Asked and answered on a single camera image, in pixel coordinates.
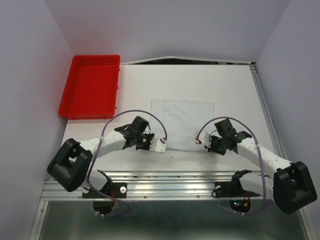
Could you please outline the white fabric skirt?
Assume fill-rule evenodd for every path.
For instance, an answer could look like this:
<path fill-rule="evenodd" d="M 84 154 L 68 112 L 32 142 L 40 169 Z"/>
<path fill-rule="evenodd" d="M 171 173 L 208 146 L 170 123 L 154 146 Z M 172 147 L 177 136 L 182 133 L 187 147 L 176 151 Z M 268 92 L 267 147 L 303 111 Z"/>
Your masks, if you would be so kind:
<path fill-rule="evenodd" d="M 203 152 L 195 138 L 202 126 L 214 116 L 214 103 L 184 99 L 153 99 L 151 113 L 165 126 L 166 149 L 181 152 Z"/>

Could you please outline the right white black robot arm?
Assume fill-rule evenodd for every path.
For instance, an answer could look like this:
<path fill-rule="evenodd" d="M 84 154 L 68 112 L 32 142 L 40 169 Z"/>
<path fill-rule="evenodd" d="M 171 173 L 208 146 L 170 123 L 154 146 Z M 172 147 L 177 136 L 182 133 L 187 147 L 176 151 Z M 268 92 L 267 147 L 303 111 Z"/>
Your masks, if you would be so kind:
<path fill-rule="evenodd" d="M 208 152 L 223 156 L 232 151 L 260 168 L 260 173 L 245 169 L 236 171 L 230 181 L 216 181 L 214 198 L 244 198 L 230 202 L 233 211 L 243 215 L 249 213 L 251 197 L 271 200 L 288 215 L 318 199 L 309 169 L 303 162 L 291 162 L 261 146 L 249 128 L 236 131 L 230 117 L 217 117 L 212 121 L 217 135 L 201 129 L 196 137 Z"/>

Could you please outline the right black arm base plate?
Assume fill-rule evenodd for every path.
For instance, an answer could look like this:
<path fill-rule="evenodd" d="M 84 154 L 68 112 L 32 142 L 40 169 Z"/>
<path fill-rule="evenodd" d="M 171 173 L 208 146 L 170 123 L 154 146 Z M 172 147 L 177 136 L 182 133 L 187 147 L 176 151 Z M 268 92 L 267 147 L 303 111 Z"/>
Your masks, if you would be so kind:
<path fill-rule="evenodd" d="M 244 190 L 239 182 L 216 181 L 211 195 L 214 198 L 240 198 L 240 197 L 259 197 L 258 193 Z"/>

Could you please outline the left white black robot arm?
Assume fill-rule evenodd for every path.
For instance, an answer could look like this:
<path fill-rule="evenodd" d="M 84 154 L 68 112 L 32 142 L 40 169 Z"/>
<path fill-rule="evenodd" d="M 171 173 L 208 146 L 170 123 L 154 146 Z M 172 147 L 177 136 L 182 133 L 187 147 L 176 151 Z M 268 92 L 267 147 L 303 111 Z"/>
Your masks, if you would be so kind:
<path fill-rule="evenodd" d="M 131 147 L 144 148 L 154 135 L 145 134 L 149 122 L 137 116 L 132 123 L 85 141 L 66 140 L 47 167 L 47 173 L 67 192 L 78 188 L 95 191 L 100 197 L 111 193 L 111 178 L 101 170 L 93 170 L 98 158 Z"/>

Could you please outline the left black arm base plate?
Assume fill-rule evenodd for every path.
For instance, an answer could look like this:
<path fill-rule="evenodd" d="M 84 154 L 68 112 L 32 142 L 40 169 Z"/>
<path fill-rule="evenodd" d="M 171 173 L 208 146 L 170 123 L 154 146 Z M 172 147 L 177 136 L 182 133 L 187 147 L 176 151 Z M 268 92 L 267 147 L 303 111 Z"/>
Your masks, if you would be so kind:
<path fill-rule="evenodd" d="M 100 191 L 112 198 L 125 199 L 127 197 L 128 184 L 126 182 L 112 182 L 107 183 Z M 93 189 L 89 189 L 87 192 L 82 191 L 83 199 L 105 199 L 104 196 L 97 193 Z"/>

